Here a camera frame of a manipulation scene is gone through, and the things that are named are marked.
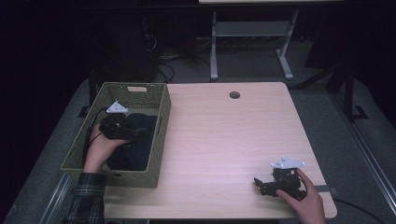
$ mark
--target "black fabric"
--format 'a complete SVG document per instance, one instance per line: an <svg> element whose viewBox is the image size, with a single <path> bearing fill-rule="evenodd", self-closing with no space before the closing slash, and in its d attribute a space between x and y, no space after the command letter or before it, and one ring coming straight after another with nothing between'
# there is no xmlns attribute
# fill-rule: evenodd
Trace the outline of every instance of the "black fabric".
<svg viewBox="0 0 396 224"><path fill-rule="evenodd" d="M157 117L135 113L128 116L128 119L132 129L145 128L147 131L138 140L116 148L106 163L112 170L145 171Z"/></svg>

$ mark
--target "wooden table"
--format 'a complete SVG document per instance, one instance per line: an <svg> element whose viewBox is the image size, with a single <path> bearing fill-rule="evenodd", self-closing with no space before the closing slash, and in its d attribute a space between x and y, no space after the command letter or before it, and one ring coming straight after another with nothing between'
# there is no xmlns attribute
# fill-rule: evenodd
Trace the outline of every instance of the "wooden table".
<svg viewBox="0 0 396 224"><path fill-rule="evenodd" d="M279 198L253 182L274 181L271 162L304 161L314 185L325 185L302 123L283 83L168 85L172 100L156 189L107 187L107 218L287 218ZM240 93L239 99L230 97ZM335 217L329 192L320 193Z"/></svg>

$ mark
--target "metal stand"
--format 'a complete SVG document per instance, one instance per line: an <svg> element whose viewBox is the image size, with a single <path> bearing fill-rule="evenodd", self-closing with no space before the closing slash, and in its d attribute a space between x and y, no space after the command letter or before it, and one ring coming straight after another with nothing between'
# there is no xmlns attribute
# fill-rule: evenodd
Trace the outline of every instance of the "metal stand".
<svg viewBox="0 0 396 224"><path fill-rule="evenodd" d="M217 21L216 11L214 11L212 51L210 52L210 79L217 80L219 78L216 58L217 36L285 36L283 47L276 50L276 56L279 59L285 78L293 79L293 74L290 71L285 55L298 13L299 10L294 10L289 21Z"/></svg>

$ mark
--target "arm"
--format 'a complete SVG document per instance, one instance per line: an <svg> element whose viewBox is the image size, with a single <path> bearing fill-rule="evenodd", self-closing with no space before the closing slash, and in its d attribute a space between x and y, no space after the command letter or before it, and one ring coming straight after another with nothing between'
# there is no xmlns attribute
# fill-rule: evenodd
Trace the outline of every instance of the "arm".
<svg viewBox="0 0 396 224"><path fill-rule="evenodd" d="M79 177L69 214L63 223L105 223L103 197L107 176L101 174L102 167L113 151L127 142L107 139L100 133L99 125L94 127L83 173Z"/></svg>
<svg viewBox="0 0 396 224"><path fill-rule="evenodd" d="M312 181L303 173L303 171L298 169L297 173L306 186L306 197L299 202L290 197L289 194L283 190L277 190L276 194L294 209L301 223L326 223L326 219L324 217L323 200L321 196L318 194Z"/></svg>

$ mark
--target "woven storage basket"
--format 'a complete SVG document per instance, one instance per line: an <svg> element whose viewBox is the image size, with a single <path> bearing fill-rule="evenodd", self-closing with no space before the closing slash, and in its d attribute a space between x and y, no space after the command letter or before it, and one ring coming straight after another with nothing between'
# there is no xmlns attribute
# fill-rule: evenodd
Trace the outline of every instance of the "woven storage basket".
<svg viewBox="0 0 396 224"><path fill-rule="evenodd" d="M104 83L78 132L73 146L71 146L64 159L61 170L78 179L83 168L82 152L90 122L101 108L109 107L115 101L129 109L128 115L142 113L157 116L157 122L147 169L145 171L110 170L105 165L103 173L108 175L107 184L118 187L156 188L159 181L163 145L171 108L171 100L166 84ZM105 112L99 113L96 122L100 122L105 116Z"/></svg>

